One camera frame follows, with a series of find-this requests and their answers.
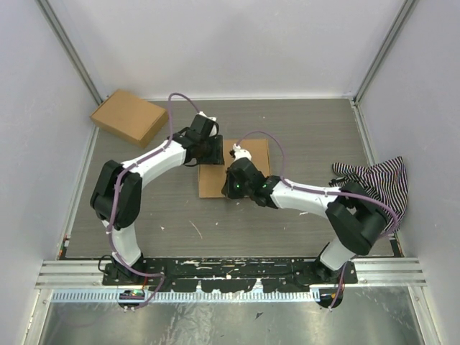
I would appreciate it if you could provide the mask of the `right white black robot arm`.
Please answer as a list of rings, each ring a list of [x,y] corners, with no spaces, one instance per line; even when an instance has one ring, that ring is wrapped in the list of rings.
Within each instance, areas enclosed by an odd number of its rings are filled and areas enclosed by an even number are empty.
[[[327,219],[336,236],[316,257],[313,274],[324,283],[341,276],[344,265],[370,249],[389,224],[384,204],[370,198],[357,183],[315,187],[264,176],[248,158],[226,170],[222,193],[228,199],[249,198],[260,207],[294,209]]]

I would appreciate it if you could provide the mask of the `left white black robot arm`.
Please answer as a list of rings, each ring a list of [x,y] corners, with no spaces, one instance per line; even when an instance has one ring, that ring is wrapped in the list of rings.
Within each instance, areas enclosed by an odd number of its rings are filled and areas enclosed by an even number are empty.
[[[93,190],[90,206],[106,229],[111,248],[107,273],[128,285],[158,277],[148,273],[137,243],[134,222],[142,202],[142,191],[149,183],[180,166],[223,165],[223,137],[217,134],[197,141],[174,134],[159,147],[123,163],[107,161]]]

